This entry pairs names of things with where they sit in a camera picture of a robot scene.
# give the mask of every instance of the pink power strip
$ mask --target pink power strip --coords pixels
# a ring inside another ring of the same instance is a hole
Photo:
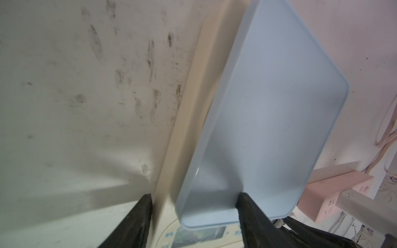
[[[374,177],[360,171],[352,171],[306,185],[298,202],[298,209],[315,223],[341,211],[337,206],[339,195],[353,189],[366,195]]]

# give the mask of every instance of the dirty white wall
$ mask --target dirty white wall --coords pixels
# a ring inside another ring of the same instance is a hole
[[[96,247],[160,173],[219,1],[0,1],[0,247]]]

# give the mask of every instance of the control panel display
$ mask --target control panel display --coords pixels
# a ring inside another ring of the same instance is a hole
[[[220,239],[223,237],[225,229],[226,226],[188,231],[186,229],[183,229],[182,227],[179,227],[176,231],[171,248],[180,248],[190,246],[196,243]]]

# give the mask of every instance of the dark stain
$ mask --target dark stain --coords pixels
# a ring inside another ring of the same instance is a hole
[[[153,107],[152,110],[150,112],[150,121],[152,123],[154,123],[154,121],[156,120],[156,109],[157,109],[157,105],[160,103],[161,99],[161,93],[159,90],[153,89]]]
[[[113,31],[114,31],[114,35],[116,35],[116,36],[117,36],[117,33],[118,33],[118,31],[120,31],[120,29],[119,29],[119,28],[117,28],[117,27],[114,27],[114,28],[113,28]]]
[[[58,62],[55,61],[55,60],[47,60],[46,64],[47,64],[47,65],[57,66],[57,65],[58,65]]]
[[[165,9],[161,10],[161,20],[163,21],[164,25],[168,24],[168,20],[167,20],[167,11]]]
[[[88,28],[88,35],[90,40],[90,46],[91,49],[94,51],[96,59],[102,61],[103,59],[102,43],[100,42],[98,33],[96,32],[92,24]]]
[[[138,98],[135,98],[135,114],[139,116],[139,118],[143,118],[143,114],[141,112],[142,101]]]
[[[87,98],[86,98],[85,95],[83,95],[83,94],[78,94],[78,95],[75,97],[75,100],[76,100],[77,103],[81,103],[81,104],[87,102]]]
[[[119,88],[120,85],[124,84],[124,71],[117,69],[115,71],[116,87]]]
[[[147,164],[143,164],[141,165],[141,169],[142,169],[142,173],[145,175],[149,172],[149,167],[147,166]]]
[[[149,83],[150,83],[152,81],[153,69],[154,69],[154,41],[153,40],[149,41],[146,61],[148,62],[148,66],[150,69],[150,77],[149,77]]]
[[[168,32],[168,46],[169,47],[172,46],[173,38],[174,38],[174,34],[171,32]]]
[[[84,21],[88,21],[91,17],[91,13],[86,7],[81,7],[81,16]]]
[[[176,102],[178,103],[178,106],[177,106],[178,110],[179,110],[179,106],[181,105],[181,100],[182,100],[181,87],[182,87],[182,85],[178,85],[176,87],[176,91],[175,91],[175,98],[176,98]]]
[[[106,0],[106,13],[110,19],[116,17],[116,2],[111,0]]]

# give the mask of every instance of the electrical cable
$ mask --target electrical cable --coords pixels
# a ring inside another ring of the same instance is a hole
[[[338,225],[336,226],[335,230],[332,233],[335,233],[341,227],[343,220],[346,218],[346,216],[347,216],[347,213],[343,212],[343,216],[342,216],[341,220],[339,221]]]
[[[333,231],[333,229],[335,228],[335,226],[337,224],[339,224],[339,222],[341,221],[342,216],[345,214],[345,212],[342,211],[342,213],[339,215],[339,217],[334,221],[334,223],[332,224],[332,226],[330,227],[330,229],[328,230],[329,233],[331,233]]]
[[[353,222],[354,222],[354,218],[352,217],[350,219],[350,223],[347,225],[346,229],[344,230],[343,234],[341,235],[342,237],[344,237],[346,235],[346,233],[349,231],[349,229],[350,229],[351,225],[353,224]]]
[[[392,107],[396,98],[397,98],[397,95],[394,97],[394,100],[391,103],[389,109]],[[381,150],[378,152],[378,154],[376,155],[374,160],[364,170],[362,170],[362,172],[369,174],[370,171],[379,163],[379,161],[386,154],[389,147],[397,141],[397,130],[392,131],[393,127],[396,123],[396,120],[397,120],[397,104],[394,107],[393,114],[391,115],[391,119],[389,121],[389,124],[386,127],[385,132],[382,135],[382,138],[380,139],[379,142],[375,141],[375,145],[377,147],[381,148]],[[384,168],[384,169],[385,169],[386,173],[388,173],[389,175],[397,176],[395,174],[390,173],[386,168]]]
[[[354,242],[357,242],[357,230],[356,230],[356,225],[354,224],[354,218],[353,218],[353,228],[354,228],[354,237],[352,238],[352,240]]]

